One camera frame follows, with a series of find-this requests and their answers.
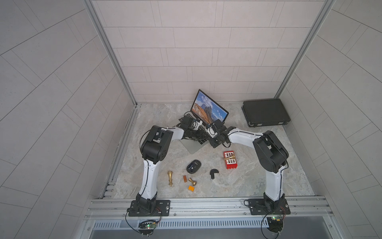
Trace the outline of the silver laptop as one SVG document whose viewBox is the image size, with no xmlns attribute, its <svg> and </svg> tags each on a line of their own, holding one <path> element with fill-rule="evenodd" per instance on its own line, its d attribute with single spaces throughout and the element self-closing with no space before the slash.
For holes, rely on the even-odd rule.
<svg viewBox="0 0 382 239">
<path fill-rule="evenodd" d="M 186 123 L 182 123 L 184 118 L 180 118 L 178 126 L 190 126 L 193 119 L 200 119 L 203 121 L 203 125 L 201 125 L 199 129 L 204 129 L 207 132 L 207 129 L 211 127 L 216 120 L 225 122 L 228 115 L 229 112 L 226 109 L 199 89 L 191 109 L 184 114 Z M 181 140 L 181 143 L 190 154 L 194 154 L 209 143 L 210 135 L 208 141 L 198 142 L 191 139 L 191 133 L 185 135 L 185 138 Z"/>
</svg>

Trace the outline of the black wireless mouse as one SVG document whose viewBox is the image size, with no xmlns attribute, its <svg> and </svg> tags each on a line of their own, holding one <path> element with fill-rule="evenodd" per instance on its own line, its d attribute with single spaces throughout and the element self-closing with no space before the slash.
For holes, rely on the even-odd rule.
<svg viewBox="0 0 382 239">
<path fill-rule="evenodd" d="M 193 160 L 186 168 L 186 171 L 189 173 L 189 174 L 194 174 L 196 173 L 200 167 L 201 167 L 202 163 L 199 161 L 199 160 Z"/>
</svg>

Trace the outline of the black mouse battery cover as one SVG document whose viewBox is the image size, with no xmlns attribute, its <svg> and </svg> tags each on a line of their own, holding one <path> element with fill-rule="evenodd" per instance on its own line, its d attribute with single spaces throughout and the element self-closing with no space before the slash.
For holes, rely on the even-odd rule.
<svg viewBox="0 0 382 239">
<path fill-rule="evenodd" d="M 210 170 L 210 177 L 211 177 L 211 179 L 214 180 L 215 179 L 215 174 L 218 174 L 218 173 L 219 173 L 219 171 L 217 169 L 211 169 Z"/>
</svg>

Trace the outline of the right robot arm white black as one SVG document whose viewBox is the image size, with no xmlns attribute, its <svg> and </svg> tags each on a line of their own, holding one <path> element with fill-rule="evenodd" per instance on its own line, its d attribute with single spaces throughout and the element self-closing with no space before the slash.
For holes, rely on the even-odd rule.
<svg viewBox="0 0 382 239">
<path fill-rule="evenodd" d="M 285 199 L 283 192 L 283 171 L 288 168 L 289 153 L 274 132 L 255 133 L 226 127 L 216 120 L 208 127 L 212 147 L 227 143 L 237 143 L 255 149 L 261 166 L 266 171 L 266 190 L 263 208 L 274 213 Z"/>
</svg>

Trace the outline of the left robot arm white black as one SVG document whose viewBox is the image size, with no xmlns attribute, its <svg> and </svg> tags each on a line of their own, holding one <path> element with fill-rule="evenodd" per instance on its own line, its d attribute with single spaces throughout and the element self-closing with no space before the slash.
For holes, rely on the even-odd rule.
<svg viewBox="0 0 382 239">
<path fill-rule="evenodd" d="M 146 138 L 140 144 L 140 152 L 144 160 L 144 174 L 140 191 L 135 199 L 141 213 L 151 214 L 156 210 L 158 173 L 171 141 L 202 139 L 202 133 L 199 131 L 202 125 L 202 120 L 184 116 L 182 121 L 175 126 L 154 125 L 144 134 Z"/>
</svg>

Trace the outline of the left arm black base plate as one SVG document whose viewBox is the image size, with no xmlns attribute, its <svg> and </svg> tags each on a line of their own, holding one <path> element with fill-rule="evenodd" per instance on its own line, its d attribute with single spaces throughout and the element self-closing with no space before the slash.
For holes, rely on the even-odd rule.
<svg viewBox="0 0 382 239">
<path fill-rule="evenodd" d="M 145 199 L 137 194 L 136 199 L 131 202 L 128 209 L 129 217 L 158 217 L 169 216 L 171 206 L 170 200 L 157 200 L 157 195 L 153 199 Z"/>
</svg>

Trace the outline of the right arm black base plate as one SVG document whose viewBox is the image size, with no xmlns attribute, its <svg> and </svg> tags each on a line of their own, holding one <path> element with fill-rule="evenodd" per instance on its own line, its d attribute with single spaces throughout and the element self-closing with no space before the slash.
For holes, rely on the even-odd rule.
<svg viewBox="0 0 382 239">
<path fill-rule="evenodd" d="M 290 215 L 290 208 L 285 194 L 277 201 L 271 200 L 266 194 L 263 199 L 246 199 L 244 205 L 249 208 L 251 215 Z"/>
</svg>

